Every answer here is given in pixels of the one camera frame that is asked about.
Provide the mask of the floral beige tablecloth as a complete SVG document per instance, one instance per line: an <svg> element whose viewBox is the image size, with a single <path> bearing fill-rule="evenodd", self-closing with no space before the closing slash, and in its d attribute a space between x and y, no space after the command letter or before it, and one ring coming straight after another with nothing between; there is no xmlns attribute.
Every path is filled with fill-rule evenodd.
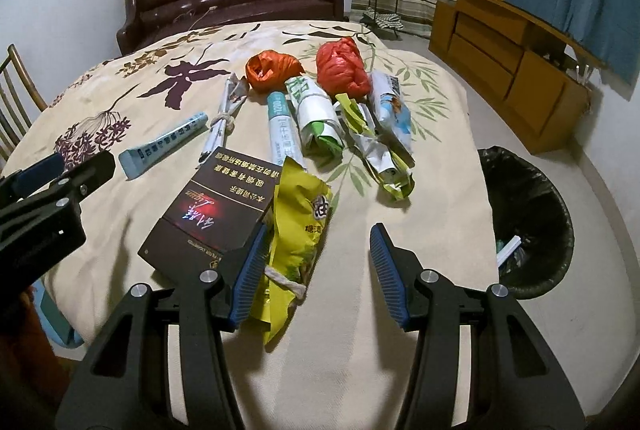
<svg viewBox="0 0 640 430"><path fill-rule="evenodd" d="M416 337L388 314L371 270L369 233L382 223L398 246L454 283L483 289L497 280L491 208L463 87L418 53L386 46L356 23L267 21L198 27L127 57L96 65L32 123L6 172L54 151L78 163L145 143L196 114L214 114L230 75L274 50L308 74L318 48L355 40L368 68L399 79L412 117L412 176L403 202L388 196L352 152L310 173L335 204L305 300L270 343L244 322L224 336L224 354L250 429L390 429L405 395Z"/></svg>

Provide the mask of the white green rolled bag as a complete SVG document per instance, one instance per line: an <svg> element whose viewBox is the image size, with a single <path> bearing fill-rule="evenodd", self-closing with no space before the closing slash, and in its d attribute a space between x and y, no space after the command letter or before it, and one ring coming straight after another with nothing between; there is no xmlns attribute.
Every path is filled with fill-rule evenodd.
<svg viewBox="0 0 640 430"><path fill-rule="evenodd" d="M343 130L329 94L306 75L285 80L306 154L341 158Z"/></svg>

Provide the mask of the black trash bin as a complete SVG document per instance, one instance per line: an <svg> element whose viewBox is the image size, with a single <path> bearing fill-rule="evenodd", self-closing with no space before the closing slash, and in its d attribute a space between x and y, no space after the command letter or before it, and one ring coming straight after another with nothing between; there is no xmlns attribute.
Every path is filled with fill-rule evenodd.
<svg viewBox="0 0 640 430"><path fill-rule="evenodd" d="M480 149L496 243L521 244L498 265L499 282L520 300L548 294L564 279L574 255L570 211L551 180L501 146Z"/></svg>

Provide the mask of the orange crumpled plastic bag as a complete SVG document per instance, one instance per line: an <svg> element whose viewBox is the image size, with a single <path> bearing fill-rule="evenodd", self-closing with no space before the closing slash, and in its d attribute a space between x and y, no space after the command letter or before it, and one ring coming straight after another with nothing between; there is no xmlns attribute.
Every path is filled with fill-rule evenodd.
<svg viewBox="0 0 640 430"><path fill-rule="evenodd" d="M273 50L259 52L245 64L245 77L258 94L285 92L285 82L304 73L303 65L296 57Z"/></svg>

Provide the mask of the teal white tube packet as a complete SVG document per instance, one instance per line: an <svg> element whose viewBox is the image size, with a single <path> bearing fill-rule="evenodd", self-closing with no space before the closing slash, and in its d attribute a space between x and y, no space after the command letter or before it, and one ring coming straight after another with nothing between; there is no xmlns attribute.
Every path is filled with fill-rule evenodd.
<svg viewBox="0 0 640 430"><path fill-rule="evenodd" d="M288 100L281 91L270 92L267 98L271 161L282 166L290 157L305 167L302 150L299 146L298 129L296 127Z"/></svg>

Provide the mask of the white camel milk powder pouch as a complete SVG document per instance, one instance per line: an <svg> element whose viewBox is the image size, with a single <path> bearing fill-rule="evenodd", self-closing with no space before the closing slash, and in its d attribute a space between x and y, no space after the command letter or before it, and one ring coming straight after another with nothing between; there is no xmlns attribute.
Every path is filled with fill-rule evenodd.
<svg viewBox="0 0 640 430"><path fill-rule="evenodd" d="M370 74L369 101L382 136L409 168L414 162L411 147L411 114L396 76L373 70Z"/></svg>

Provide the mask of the green silver crumpled wrapper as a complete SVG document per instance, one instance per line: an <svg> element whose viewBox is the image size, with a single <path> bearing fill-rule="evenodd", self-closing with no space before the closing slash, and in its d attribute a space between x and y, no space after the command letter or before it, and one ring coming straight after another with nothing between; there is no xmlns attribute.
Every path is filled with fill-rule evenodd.
<svg viewBox="0 0 640 430"><path fill-rule="evenodd" d="M370 109L364 103L337 94L334 109L344 127L347 143L382 190L394 201L407 199L414 188L410 167L396 154L376 128Z"/></svg>

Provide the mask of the checkered cloth on stand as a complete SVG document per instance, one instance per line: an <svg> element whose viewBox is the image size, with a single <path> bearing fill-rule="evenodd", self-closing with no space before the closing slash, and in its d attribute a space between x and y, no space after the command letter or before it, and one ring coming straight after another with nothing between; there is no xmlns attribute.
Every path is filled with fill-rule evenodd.
<svg viewBox="0 0 640 430"><path fill-rule="evenodd" d="M372 8L367 8L363 11L360 19L362 24L366 24L367 27L377 28L378 30L387 30L393 32L399 32L404 29L404 24L401 21L401 17L397 13L380 13Z"/></svg>

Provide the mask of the wooden sideboard cabinet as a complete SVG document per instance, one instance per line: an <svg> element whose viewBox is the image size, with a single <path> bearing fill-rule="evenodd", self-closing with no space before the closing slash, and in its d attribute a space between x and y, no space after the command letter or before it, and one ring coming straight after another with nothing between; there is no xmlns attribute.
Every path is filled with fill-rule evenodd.
<svg viewBox="0 0 640 430"><path fill-rule="evenodd" d="M563 149L603 63L504 0L436 2L430 50L463 78L532 154Z"/></svg>

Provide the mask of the red crumpled plastic bag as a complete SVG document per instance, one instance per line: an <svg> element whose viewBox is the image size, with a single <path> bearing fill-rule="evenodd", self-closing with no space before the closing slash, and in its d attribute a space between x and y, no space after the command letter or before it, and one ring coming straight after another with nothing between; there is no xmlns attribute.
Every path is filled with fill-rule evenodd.
<svg viewBox="0 0 640 430"><path fill-rule="evenodd" d="M349 98L363 100L371 91L369 76L352 37L325 42L317 52L316 65L317 82L330 97L347 94Z"/></svg>

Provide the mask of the dark cigarette carton box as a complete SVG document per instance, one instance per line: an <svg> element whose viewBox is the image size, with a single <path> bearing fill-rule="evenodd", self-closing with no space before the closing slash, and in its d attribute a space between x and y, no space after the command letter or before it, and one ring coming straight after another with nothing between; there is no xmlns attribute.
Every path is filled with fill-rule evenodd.
<svg viewBox="0 0 640 430"><path fill-rule="evenodd" d="M157 220L138 255L175 283L216 269L225 255L253 242L281 171L269 161L220 147Z"/></svg>

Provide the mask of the light blue tube wrapper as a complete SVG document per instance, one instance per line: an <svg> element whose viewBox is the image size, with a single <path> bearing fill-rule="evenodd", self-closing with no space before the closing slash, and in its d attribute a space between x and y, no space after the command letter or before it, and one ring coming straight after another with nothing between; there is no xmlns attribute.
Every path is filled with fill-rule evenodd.
<svg viewBox="0 0 640 430"><path fill-rule="evenodd" d="M126 178L134 180L142 176L161 159L191 141L207 122L208 116L204 112L195 114L156 139L120 153L118 160Z"/></svg>

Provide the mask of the wooden chair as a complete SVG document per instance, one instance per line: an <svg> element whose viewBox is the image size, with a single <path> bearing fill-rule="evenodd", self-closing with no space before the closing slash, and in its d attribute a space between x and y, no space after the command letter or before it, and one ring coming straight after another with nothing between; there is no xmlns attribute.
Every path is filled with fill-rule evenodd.
<svg viewBox="0 0 640 430"><path fill-rule="evenodd" d="M9 161L32 128L29 109L42 113L47 102L37 89L16 46L9 44L1 59L1 165Z"/></svg>

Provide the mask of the yellow snack bag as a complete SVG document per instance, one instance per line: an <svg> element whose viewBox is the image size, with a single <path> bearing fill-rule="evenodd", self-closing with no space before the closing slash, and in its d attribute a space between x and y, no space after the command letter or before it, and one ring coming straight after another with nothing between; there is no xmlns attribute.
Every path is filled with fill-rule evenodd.
<svg viewBox="0 0 640 430"><path fill-rule="evenodd" d="M324 181L295 159L285 158L274 188L265 271L250 309L250 315L264 326L265 344L279 337L290 314L306 298L332 199L333 192Z"/></svg>

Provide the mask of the silver wrapper with string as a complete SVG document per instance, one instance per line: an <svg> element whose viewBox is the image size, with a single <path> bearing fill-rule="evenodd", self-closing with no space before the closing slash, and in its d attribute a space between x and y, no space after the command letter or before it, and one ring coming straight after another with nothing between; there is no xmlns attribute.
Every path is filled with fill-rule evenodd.
<svg viewBox="0 0 640 430"><path fill-rule="evenodd" d="M246 78L238 77L232 73L224 83L218 113L210 123L208 138L200 157L198 157L198 166L203 166L217 149L224 146L228 135L234 128L236 113L241 109L247 96L248 83Z"/></svg>

